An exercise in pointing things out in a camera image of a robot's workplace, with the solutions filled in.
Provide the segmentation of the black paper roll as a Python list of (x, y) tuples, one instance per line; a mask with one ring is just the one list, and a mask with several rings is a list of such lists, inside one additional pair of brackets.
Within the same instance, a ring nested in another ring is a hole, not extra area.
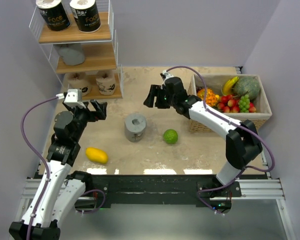
[(101, 27), (95, 0), (71, 0), (69, 6), (80, 32), (93, 33)]
[(71, 22), (61, 0), (36, 0), (35, 3), (51, 31), (60, 32), (70, 27)]

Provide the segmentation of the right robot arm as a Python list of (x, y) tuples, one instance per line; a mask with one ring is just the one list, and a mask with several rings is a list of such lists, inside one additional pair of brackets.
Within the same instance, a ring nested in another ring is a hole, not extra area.
[(199, 97), (187, 93), (179, 77), (166, 78), (162, 85), (152, 84), (143, 104), (148, 108), (172, 107), (178, 114), (205, 125), (225, 140), (227, 162), (212, 185), (217, 196), (225, 196), (231, 190), (230, 183), (263, 151), (252, 121), (242, 122), (205, 105)]

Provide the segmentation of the grey paper roll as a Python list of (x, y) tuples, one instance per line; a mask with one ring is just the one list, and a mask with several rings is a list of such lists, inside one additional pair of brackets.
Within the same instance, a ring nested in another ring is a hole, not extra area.
[(147, 127), (146, 118), (139, 113), (129, 114), (124, 120), (125, 137), (133, 143), (139, 142)]
[(57, 44), (55, 47), (58, 55), (67, 66), (80, 65), (86, 59), (80, 43)]

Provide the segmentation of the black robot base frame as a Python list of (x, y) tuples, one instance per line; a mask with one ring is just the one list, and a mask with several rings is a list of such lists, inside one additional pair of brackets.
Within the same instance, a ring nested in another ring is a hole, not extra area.
[(79, 211), (111, 205), (195, 205), (227, 213), (235, 200), (283, 200), (281, 182), (265, 175), (242, 175), (221, 186), (214, 175), (91, 175), (67, 177), (58, 201)]

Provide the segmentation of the brown paper roll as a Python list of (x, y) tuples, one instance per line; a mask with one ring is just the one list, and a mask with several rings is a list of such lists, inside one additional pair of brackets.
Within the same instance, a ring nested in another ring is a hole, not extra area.
[(91, 92), (92, 84), (85, 72), (66, 73), (64, 77), (72, 89), (81, 90), (82, 96), (86, 96)]
[(95, 75), (95, 80), (101, 95), (111, 96), (114, 94), (116, 79), (112, 70), (99, 70)]

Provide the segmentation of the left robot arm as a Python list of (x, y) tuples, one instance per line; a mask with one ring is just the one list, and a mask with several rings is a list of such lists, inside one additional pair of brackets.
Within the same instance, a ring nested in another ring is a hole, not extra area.
[(14, 221), (9, 234), (15, 240), (57, 240), (61, 225), (80, 196), (94, 191), (93, 177), (71, 172), (80, 151), (79, 140), (88, 123), (105, 120), (107, 102), (97, 100), (67, 106), (55, 116), (45, 170), (34, 198), (20, 221)]

